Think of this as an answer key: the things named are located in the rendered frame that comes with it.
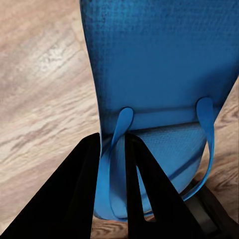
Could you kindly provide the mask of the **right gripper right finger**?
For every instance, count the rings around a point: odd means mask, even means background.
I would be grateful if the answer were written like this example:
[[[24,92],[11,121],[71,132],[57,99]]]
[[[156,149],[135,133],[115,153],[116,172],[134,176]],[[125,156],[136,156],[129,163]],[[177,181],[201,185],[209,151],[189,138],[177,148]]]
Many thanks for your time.
[[[138,166],[156,222],[144,219]],[[128,239],[209,239],[144,141],[125,134]]]

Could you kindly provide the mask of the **sandal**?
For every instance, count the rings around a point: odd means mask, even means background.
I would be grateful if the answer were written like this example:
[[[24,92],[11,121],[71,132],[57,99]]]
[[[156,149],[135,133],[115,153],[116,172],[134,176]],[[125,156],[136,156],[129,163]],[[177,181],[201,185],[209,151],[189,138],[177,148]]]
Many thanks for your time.
[[[140,137],[180,194],[239,76],[239,0],[79,0],[100,121],[93,216],[127,221],[125,134]],[[153,211],[138,169],[144,216]]]

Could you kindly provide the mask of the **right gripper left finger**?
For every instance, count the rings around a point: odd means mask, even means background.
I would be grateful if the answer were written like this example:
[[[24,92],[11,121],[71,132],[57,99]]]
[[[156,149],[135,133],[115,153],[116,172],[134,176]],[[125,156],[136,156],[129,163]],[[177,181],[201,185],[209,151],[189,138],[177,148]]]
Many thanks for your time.
[[[90,239],[100,133],[83,138],[0,239]]]

